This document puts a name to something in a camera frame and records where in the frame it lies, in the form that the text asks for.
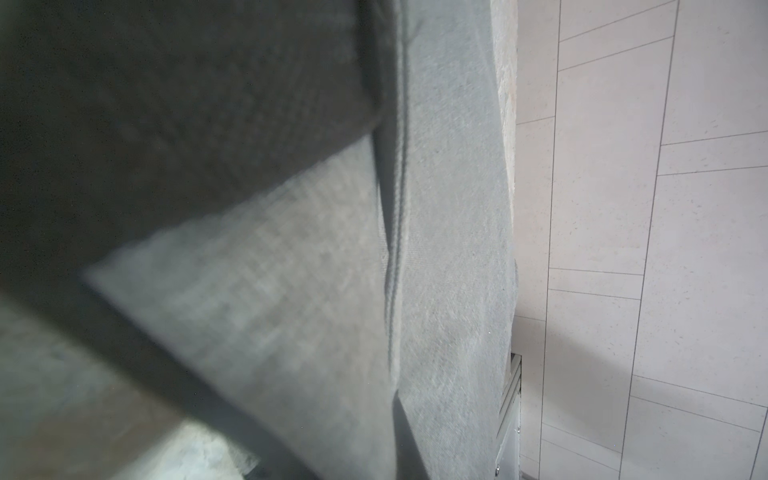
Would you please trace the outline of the grey laptop bag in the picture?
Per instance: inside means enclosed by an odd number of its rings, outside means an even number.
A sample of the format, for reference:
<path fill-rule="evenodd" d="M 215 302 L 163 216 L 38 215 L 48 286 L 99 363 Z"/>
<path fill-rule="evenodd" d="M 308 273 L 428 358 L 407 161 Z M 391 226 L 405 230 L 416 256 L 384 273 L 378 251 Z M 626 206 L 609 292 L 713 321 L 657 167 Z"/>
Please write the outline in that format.
<path fill-rule="evenodd" d="M 5 479 L 490 479 L 513 1 L 5 1 Z"/>

